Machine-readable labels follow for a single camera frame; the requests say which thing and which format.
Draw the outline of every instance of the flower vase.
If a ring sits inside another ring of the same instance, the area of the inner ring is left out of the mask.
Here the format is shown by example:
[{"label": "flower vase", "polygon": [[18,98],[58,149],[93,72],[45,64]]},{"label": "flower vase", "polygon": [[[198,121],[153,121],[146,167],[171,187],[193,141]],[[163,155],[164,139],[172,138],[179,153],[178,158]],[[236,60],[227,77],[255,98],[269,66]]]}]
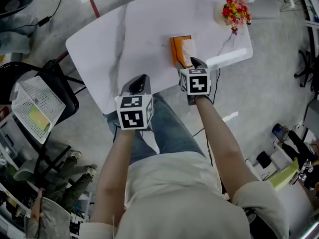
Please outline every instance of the flower vase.
[{"label": "flower vase", "polygon": [[215,6],[214,17],[217,24],[226,25],[225,18],[223,16],[223,9],[225,3],[221,2]]}]

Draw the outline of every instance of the sneaker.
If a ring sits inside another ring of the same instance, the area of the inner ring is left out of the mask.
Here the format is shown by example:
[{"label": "sneaker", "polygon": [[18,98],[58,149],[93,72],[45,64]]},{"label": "sneaker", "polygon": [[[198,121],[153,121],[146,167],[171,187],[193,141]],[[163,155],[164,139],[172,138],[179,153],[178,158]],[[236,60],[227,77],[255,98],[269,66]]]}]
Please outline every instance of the sneaker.
[{"label": "sneaker", "polygon": [[71,150],[69,151],[69,157],[75,157],[76,160],[79,160],[82,157],[82,153],[77,150]]},{"label": "sneaker", "polygon": [[86,173],[91,175],[92,177],[94,177],[94,175],[98,172],[98,170],[92,168],[92,167],[88,167],[86,168]]}]

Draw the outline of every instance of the white plastic basket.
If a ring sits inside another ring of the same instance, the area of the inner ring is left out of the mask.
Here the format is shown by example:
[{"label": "white plastic basket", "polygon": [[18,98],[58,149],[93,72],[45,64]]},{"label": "white plastic basket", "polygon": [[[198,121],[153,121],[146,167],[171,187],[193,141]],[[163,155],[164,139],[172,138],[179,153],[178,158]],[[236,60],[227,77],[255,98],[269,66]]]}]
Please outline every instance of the white plastic basket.
[{"label": "white plastic basket", "polygon": [[[32,136],[43,144],[65,109],[65,104],[40,76],[17,83],[14,91],[16,98],[12,101],[12,111]],[[50,122],[45,131],[42,131],[29,117],[33,106],[36,106]]]}]

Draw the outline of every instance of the shirt sleeve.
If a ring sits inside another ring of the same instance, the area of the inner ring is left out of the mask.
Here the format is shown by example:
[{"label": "shirt sleeve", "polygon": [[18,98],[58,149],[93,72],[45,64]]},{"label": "shirt sleeve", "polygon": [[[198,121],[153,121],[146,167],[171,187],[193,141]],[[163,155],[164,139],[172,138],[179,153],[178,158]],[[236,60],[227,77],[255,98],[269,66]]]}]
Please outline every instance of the shirt sleeve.
[{"label": "shirt sleeve", "polygon": [[117,229],[105,223],[82,223],[80,225],[80,239],[113,239]]},{"label": "shirt sleeve", "polygon": [[25,237],[27,239],[38,238],[39,222],[26,218],[24,220],[24,223],[25,223]]},{"label": "shirt sleeve", "polygon": [[289,223],[286,211],[270,182],[254,181],[242,186],[233,197],[233,204],[244,210],[252,210],[276,235],[289,237]]}]

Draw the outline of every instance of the white t-shirt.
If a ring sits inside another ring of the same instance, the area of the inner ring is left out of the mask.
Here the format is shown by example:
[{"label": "white t-shirt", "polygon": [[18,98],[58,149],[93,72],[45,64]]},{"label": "white t-shirt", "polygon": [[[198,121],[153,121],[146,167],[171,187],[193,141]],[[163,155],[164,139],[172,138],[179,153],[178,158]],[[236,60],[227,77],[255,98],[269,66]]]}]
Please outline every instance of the white t-shirt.
[{"label": "white t-shirt", "polygon": [[80,239],[250,239],[248,210],[271,228],[275,238],[288,238],[285,211],[270,183],[244,185],[232,204],[222,198],[220,189],[218,173],[199,153],[140,160],[129,167],[128,208],[119,226],[85,223]]}]

